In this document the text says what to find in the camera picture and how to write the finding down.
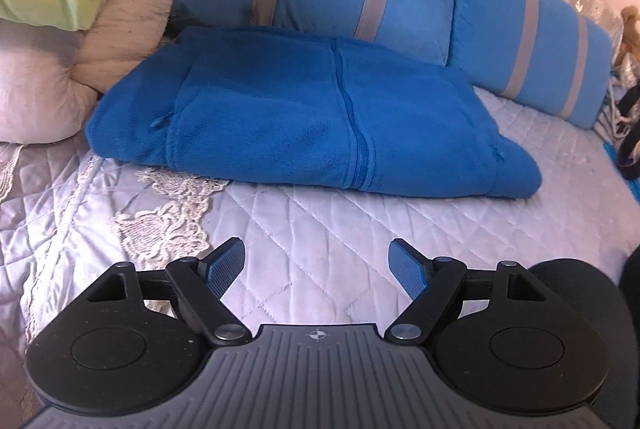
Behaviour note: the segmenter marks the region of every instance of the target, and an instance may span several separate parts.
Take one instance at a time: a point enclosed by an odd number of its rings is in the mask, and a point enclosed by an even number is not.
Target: jacket zipper
[[[366,138],[364,138],[364,135],[356,125],[356,120],[353,116],[353,101],[344,89],[344,83],[342,81],[344,63],[342,61],[342,55],[338,51],[337,38],[335,37],[331,42],[331,50],[334,53],[335,75],[338,82],[338,89],[340,90],[340,94],[342,95],[342,99],[344,100],[344,105],[347,109],[347,117],[349,118],[349,124],[356,139],[356,167],[353,174],[353,181],[348,188],[360,189],[367,179],[367,171],[369,169],[369,146],[367,145]]]

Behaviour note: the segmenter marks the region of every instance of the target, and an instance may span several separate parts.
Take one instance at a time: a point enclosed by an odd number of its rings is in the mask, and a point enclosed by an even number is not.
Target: folded blue jacket
[[[437,198],[541,183],[459,70],[274,28],[187,28],[104,96],[86,135],[103,157],[246,182]]]

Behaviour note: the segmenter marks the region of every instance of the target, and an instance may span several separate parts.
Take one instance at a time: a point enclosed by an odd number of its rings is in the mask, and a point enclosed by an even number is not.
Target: quilted bedspread
[[[576,257],[617,280],[640,244],[640,206],[600,140],[478,93],[501,133],[540,165],[543,184],[530,200],[228,184],[100,158],[82,136],[25,147],[15,158],[0,150],[0,197],[1,165],[17,161],[0,204],[0,428],[14,429],[33,413],[22,370],[28,342],[124,259],[162,268],[241,237],[246,267],[223,301],[254,332],[274,322],[374,322],[384,330],[409,302],[386,264],[395,237],[474,268]]]

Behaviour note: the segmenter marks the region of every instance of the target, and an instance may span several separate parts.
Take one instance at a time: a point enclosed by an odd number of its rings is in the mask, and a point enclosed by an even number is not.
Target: gray ribbed panel
[[[522,418],[452,392],[420,349],[393,346],[373,326],[266,326],[218,349],[180,395],[148,411],[92,419],[53,408],[28,429],[606,429],[587,408]]]

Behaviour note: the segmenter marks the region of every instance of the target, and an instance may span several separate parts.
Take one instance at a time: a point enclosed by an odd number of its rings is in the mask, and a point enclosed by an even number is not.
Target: folded comforter
[[[258,183],[527,198],[533,159],[455,68],[272,28],[187,28],[86,126],[103,157]]]
[[[87,32],[0,19],[0,141],[77,133],[107,91],[158,46],[173,0],[104,0]]]

